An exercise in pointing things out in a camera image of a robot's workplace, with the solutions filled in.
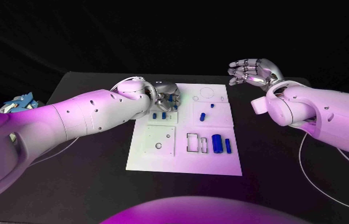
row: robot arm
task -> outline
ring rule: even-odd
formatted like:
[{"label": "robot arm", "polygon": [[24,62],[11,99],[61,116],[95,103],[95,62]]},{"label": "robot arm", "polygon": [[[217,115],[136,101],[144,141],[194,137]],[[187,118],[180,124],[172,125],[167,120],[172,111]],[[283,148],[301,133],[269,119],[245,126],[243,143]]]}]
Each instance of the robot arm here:
[{"label": "robot arm", "polygon": [[227,69],[233,75],[229,85],[246,82],[266,92],[250,102],[255,113],[268,112],[279,126],[301,129],[312,138],[349,151],[349,94],[285,81],[266,59],[239,60],[229,66],[240,66]]},{"label": "robot arm", "polygon": [[[148,114],[154,104],[171,111],[180,104],[175,84],[157,88],[135,78],[115,90],[96,90],[56,104],[0,114],[0,193],[15,181],[33,160],[71,138],[102,132]],[[172,101],[165,102],[172,94]]]}]

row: black table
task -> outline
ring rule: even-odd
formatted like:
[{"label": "black table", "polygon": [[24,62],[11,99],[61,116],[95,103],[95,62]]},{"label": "black table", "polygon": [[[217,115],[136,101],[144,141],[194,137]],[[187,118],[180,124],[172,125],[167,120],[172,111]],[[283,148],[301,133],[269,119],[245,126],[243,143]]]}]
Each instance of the black table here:
[{"label": "black table", "polygon": [[[128,74],[67,73],[48,103],[109,89]],[[61,154],[28,167],[0,195],[0,220],[30,223],[97,223],[128,207],[171,196],[213,196],[270,207],[312,223],[347,223],[349,209],[309,185],[298,166],[304,132],[255,115],[250,100],[263,96],[249,84],[227,86],[227,76],[138,75],[146,81],[224,84],[234,123],[242,177],[125,171],[133,121],[79,138]],[[299,78],[288,78],[308,85]],[[45,154],[57,152],[69,142]],[[311,137],[302,166],[315,185],[349,203],[349,162]]]}]

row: blue cylinder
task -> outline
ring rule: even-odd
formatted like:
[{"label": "blue cylinder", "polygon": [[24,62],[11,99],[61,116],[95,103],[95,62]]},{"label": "blue cylinder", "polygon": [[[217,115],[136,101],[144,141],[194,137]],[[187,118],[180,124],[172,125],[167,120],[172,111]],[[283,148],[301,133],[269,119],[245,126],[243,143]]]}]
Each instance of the blue cylinder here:
[{"label": "blue cylinder", "polygon": [[200,121],[203,121],[204,120],[204,113],[201,113],[201,115],[200,115]]},{"label": "blue cylinder", "polygon": [[213,153],[221,153],[223,152],[223,144],[221,144],[220,135],[214,134],[211,136],[211,144],[213,144]]},{"label": "blue cylinder", "polygon": [[229,139],[224,139],[224,147],[226,147],[226,153],[230,153],[230,142],[229,142]]}]

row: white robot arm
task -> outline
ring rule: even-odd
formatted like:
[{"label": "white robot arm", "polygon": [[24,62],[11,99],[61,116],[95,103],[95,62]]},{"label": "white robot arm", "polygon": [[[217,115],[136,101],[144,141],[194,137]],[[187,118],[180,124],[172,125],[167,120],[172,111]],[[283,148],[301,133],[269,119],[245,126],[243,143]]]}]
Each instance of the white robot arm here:
[{"label": "white robot arm", "polygon": [[[141,77],[132,77],[110,91],[96,90],[44,107],[0,114],[0,193],[33,160],[57,144],[142,117],[152,104],[162,111],[175,109],[180,104],[175,84],[149,84]],[[15,135],[14,143],[9,133]]]},{"label": "white robot arm", "polygon": [[246,82],[266,92],[250,102],[255,113],[268,112],[279,126],[301,129],[312,138],[349,151],[349,94],[285,81],[266,59],[239,60],[229,66],[234,67],[227,69],[233,75],[229,85]]}]

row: cable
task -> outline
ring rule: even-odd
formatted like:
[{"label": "cable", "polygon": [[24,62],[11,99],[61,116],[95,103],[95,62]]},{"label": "cable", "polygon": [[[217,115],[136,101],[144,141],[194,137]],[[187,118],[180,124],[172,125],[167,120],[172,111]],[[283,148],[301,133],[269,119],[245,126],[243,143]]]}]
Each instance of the cable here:
[{"label": "cable", "polygon": [[[138,79],[138,80],[142,80],[144,81],[144,78],[142,77],[138,77],[138,76],[135,76],[135,77],[129,77],[129,78],[126,78],[126,79],[123,79],[123,80],[120,80],[115,85],[113,85],[113,87],[110,88],[110,91],[118,87],[118,85],[122,83],[122,82],[125,82],[128,79]],[[76,137],[76,139],[71,141],[71,143],[56,153],[56,154],[53,154],[51,156],[48,156],[48,157],[45,157],[44,159],[41,159],[41,160],[38,160],[37,162],[34,162],[34,163],[31,163],[30,165],[28,165],[28,167],[30,166],[33,166],[34,164],[37,164],[38,162],[41,162],[41,161],[44,161],[44,160],[47,160],[48,158],[51,158],[53,156],[56,156],[61,151],[64,151],[66,149],[67,149],[67,147],[74,143],[74,141],[77,140],[79,138]]]},{"label": "cable", "polygon": [[347,161],[349,161],[349,157],[344,155],[344,153],[341,152],[341,150],[337,148],[337,150],[338,150],[338,152],[340,152],[340,154],[343,155],[343,157],[347,159]]},{"label": "cable", "polygon": [[[307,133],[305,133],[305,135],[304,135],[304,137],[302,137],[302,140],[301,140],[301,144],[299,144],[299,151],[298,151],[298,160],[299,160],[299,152],[301,152],[301,147],[302,147],[302,142],[304,142],[304,139],[305,139],[305,136],[307,136]],[[332,201],[335,201],[338,204],[341,204],[341,205],[344,205],[345,207],[349,207],[349,205],[345,205],[344,203],[341,203],[338,200],[335,200],[332,197],[330,197],[320,189],[318,189],[318,187],[312,184],[312,182],[309,181],[309,179],[308,179],[308,177],[307,177],[307,174],[305,174],[305,172],[304,172],[304,169],[302,169],[302,166],[301,166],[301,161],[299,161],[299,168],[301,168],[301,172],[302,172],[302,174],[304,174],[304,176],[305,176],[305,178],[307,178],[307,181],[309,182],[309,184],[314,186],[314,188],[332,200]]]},{"label": "cable", "polygon": [[53,154],[51,156],[48,156],[48,157],[45,157],[44,159],[41,159],[40,161],[37,161],[37,162],[34,162],[34,163],[31,163],[30,165],[28,165],[28,167],[30,166],[33,166],[34,164],[37,164],[38,162],[41,162],[41,161],[44,161],[44,160],[47,160],[48,158],[51,158],[53,156],[56,156],[71,144],[73,144],[73,142],[77,140],[77,137],[76,137],[76,139],[71,141],[71,143],[56,153],[56,154]]}]

